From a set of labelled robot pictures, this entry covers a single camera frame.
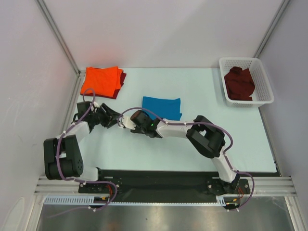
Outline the blue t shirt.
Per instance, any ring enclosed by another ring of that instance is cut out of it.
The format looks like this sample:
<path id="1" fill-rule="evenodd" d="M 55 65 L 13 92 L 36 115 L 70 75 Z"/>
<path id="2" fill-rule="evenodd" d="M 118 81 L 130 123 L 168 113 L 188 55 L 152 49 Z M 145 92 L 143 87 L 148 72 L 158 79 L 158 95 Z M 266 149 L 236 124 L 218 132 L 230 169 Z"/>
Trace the blue t shirt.
<path id="1" fill-rule="evenodd" d="M 159 99 L 143 96 L 142 108 L 152 111 L 160 118 L 180 121 L 182 113 L 180 112 L 180 98 L 177 99 Z"/>

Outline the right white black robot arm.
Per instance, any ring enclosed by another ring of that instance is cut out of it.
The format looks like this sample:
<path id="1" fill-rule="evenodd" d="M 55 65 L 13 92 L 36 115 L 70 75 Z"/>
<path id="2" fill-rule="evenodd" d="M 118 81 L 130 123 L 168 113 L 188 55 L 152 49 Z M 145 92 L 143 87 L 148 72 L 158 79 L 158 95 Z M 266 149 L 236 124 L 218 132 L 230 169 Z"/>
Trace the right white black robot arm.
<path id="1" fill-rule="evenodd" d="M 239 188 L 240 175 L 231 166 L 226 157 L 224 132 L 204 116 L 197 116 L 191 122 L 180 122 L 166 119 L 151 119 L 137 111 L 129 119 L 133 123 L 131 132 L 149 136 L 150 138 L 176 137 L 188 139 L 202 156 L 209 158 L 218 171 L 222 188 L 233 193 Z"/>

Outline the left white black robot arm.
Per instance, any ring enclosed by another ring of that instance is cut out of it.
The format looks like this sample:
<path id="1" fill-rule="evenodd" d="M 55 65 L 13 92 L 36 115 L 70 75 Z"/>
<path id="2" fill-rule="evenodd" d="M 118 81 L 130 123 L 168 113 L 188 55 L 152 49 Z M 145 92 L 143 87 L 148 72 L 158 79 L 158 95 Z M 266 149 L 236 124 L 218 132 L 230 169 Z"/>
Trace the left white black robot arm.
<path id="1" fill-rule="evenodd" d="M 106 187 L 106 181 L 99 177 L 97 167 L 84 164 L 79 143 L 96 125 L 110 128 L 117 123 L 119 116 L 120 113 L 104 103 L 101 105 L 89 101 L 78 103 L 77 113 L 70 127 L 61 135 L 46 139 L 43 143 L 47 179 L 89 181 L 89 187 L 94 192 L 102 192 Z"/>

